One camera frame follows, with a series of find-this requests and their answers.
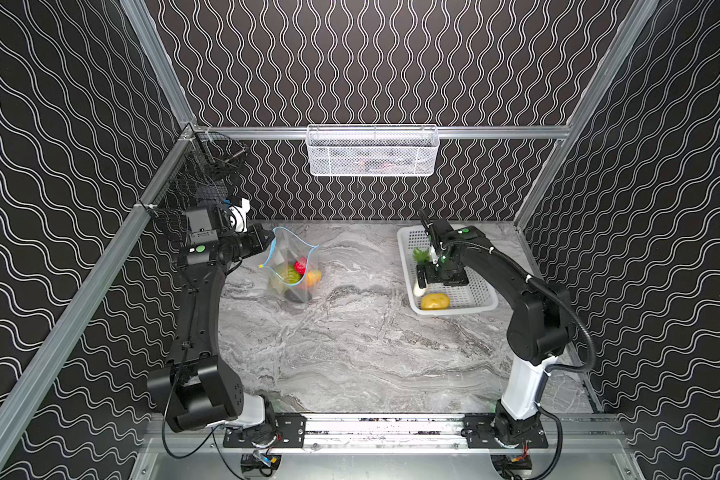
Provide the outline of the green toy cabbage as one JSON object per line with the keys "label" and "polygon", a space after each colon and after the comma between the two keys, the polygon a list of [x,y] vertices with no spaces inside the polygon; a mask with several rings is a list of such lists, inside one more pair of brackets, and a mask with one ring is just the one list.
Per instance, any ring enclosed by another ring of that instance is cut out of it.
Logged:
{"label": "green toy cabbage", "polygon": [[294,270],[292,264],[282,265],[278,270],[278,275],[285,285],[298,284],[302,279],[302,276]]}

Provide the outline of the dark green toy avocado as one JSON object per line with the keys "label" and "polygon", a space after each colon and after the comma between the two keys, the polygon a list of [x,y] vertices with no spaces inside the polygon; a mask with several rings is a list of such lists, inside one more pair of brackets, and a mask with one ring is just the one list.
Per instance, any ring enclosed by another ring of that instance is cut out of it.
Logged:
{"label": "dark green toy avocado", "polygon": [[304,296],[303,294],[296,293],[293,290],[287,290],[284,293],[284,298],[295,303],[306,303],[309,301],[309,296]]}

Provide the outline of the pale green toy cucumber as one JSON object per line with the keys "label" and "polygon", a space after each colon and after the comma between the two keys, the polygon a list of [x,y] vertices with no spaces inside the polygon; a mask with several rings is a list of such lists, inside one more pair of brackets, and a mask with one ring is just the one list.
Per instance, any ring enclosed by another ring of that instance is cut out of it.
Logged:
{"label": "pale green toy cucumber", "polygon": [[416,264],[413,295],[416,298],[421,298],[427,293],[429,288],[427,271],[431,266],[431,249],[421,249],[415,247],[412,252],[412,257]]}

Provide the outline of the aluminium frame corner post left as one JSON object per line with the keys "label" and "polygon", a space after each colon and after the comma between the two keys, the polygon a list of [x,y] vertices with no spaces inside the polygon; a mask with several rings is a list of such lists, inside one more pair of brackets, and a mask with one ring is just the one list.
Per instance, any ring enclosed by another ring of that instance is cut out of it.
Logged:
{"label": "aluminium frame corner post left", "polygon": [[173,116],[180,124],[196,126],[186,93],[180,85],[168,52],[159,36],[157,25],[143,0],[121,1],[124,13],[134,30],[158,85],[168,101]]}

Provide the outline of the white mesh wall basket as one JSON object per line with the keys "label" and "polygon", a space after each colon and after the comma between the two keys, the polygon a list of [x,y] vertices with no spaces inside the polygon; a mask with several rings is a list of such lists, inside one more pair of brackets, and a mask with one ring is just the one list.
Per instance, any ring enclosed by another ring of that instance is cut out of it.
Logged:
{"label": "white mesh wall basket", "polygon": [[323,177],[428,177],[440,139],[423,132],[335,138],[312,133],[305,141],[310,173]]}

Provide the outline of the aluminium left side bar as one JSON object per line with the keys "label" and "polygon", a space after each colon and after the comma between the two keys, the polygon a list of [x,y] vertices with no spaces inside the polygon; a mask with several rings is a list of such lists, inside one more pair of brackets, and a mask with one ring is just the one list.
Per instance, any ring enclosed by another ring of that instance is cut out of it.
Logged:
{"label": "aluminium left side bar", "polygon": [[[0,410],[175,142],[0,125]],[[170,343],[177,289],[166,242],[142,234],[72,344],[2,479],[125,479],[150,421],[148,372]]]}

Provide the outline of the clear zip bag blue zipper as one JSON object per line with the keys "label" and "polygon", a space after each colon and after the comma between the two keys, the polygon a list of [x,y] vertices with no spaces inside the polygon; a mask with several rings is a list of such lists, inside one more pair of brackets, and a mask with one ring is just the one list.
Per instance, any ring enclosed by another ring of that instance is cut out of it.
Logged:
{"label": "clear zip bag blue zipper", "polygon": [[265,250],[259,268],[268,275],[269,287],[294,303],[309,303],[322,280],[318,245],[311,244],[285,227],[272,229],[274,239]]}

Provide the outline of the orange red toy peach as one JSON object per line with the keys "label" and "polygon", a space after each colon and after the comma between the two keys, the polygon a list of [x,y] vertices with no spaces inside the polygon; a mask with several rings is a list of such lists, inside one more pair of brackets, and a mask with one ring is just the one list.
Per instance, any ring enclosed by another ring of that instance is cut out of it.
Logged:
{"label": "orange red toy peach", "polygon": [[322,280],[322,272],[318,269],[307,270],[305,278],[307,287],[312,288]]}

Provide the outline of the yellow toy potato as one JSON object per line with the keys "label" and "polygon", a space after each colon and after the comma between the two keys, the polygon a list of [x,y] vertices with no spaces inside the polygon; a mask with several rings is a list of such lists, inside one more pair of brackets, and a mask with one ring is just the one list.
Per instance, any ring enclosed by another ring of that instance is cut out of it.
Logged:
{"label": "yellow toy potato", "polygon": [[420,301],[420,309],[424,311],[445,310],[450,307],[451,301],[444,293],[431,293],[424,295]]}

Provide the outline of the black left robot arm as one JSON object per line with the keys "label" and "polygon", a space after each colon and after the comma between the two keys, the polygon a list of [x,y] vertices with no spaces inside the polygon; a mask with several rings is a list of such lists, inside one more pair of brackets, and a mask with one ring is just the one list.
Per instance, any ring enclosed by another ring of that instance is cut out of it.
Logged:
{"label": "black left robot arm", "polygon": [[221,357],[218,321],[227,277],[269,247],[274,235],[259,224],[248,226],[244,211],[228,201],[188,209],[180,225],[176,331],[164,367],[148,376],[150,397],[175,433],[222,424],[272,435],[272,404],[245,393],[240,376]]}

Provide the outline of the white plastic perforated basket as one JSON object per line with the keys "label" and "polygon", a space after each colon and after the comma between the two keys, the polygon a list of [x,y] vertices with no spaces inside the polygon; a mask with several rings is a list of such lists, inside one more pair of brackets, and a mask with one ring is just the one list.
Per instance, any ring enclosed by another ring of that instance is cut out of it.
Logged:
{"label": "white plastic perforated basket", "polygon": [[[429,236],[421,225],[406,226],[397,231],[397,242],[408,301],[414,313],[422,316],[469,315],[491,311],[498,306],[498,295],[493,286],[469,268],[465,270],[467,285],[446,286],[443,283],[427,282],[426,291],[417,296],[419,262],[424,258],[429,261],[434,258]],[[422,301],[428,295],[445,295],[449,304],[443,309],[424,309]]]}

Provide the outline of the aluminium back horizontal bar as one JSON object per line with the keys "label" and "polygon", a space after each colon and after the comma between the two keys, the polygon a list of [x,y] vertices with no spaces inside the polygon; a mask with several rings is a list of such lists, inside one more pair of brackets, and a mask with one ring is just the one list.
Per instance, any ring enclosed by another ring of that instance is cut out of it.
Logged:
{"label": "aluminium back horizontal bar", "polygon": [[423,132],[439,139],[552,139],[563,140],[571,133],[566,126],[434,126],[434,125],[312,125],[308,127],[200,127],[198,134],[218,134],[235,140],[296,140],[306,141],[312,133],[327,133],[335,138],[360,135],[382,135]]}

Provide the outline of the red toy apple with stem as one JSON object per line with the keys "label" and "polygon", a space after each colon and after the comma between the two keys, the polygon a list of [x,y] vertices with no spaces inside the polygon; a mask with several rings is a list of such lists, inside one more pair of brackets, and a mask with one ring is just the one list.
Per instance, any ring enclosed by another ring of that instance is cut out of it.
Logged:
{"label": "red toy apple with stem", "polygon": [[308,271],[308,260],[306,257],[301,257],[293,264],[294,270],[300,275],[305,276]]}

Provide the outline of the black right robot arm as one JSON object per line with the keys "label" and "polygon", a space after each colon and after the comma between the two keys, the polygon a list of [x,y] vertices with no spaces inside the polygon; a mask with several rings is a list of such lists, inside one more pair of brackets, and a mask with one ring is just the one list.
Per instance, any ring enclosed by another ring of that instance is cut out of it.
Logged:
{"label": "black right robot arm", "polygon": [[506,340],[514,359],[496,414],[514,422],[536,416],[544,376],[575,334],[565,289],[527,272],[475,227],[456,229],[446,220],[420,218],[429,240],[430,260],[418,274],[425,283],[466,286],[472,272],[511,307]]}

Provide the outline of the aluminium frame corner post right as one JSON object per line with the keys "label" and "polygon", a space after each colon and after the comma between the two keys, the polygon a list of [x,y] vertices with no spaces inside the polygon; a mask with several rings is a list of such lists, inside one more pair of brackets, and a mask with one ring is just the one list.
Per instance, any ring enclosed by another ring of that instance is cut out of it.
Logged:
{"label": "aluminium frame corner post right", "polygon": [[523,232],[530,223],[534,211],[542,202],[557,172],[562,167],[572,147],[578,141],[584,127],[591,120],[619,68],[631,52],[658,4],[659,2],[656,0],[634,1],[632,3],[603,58],[598,63],[587,88],[582,92],[573,114],[566,123],[566,136],[556,141],[515,216],[514,226],[519,232]]}

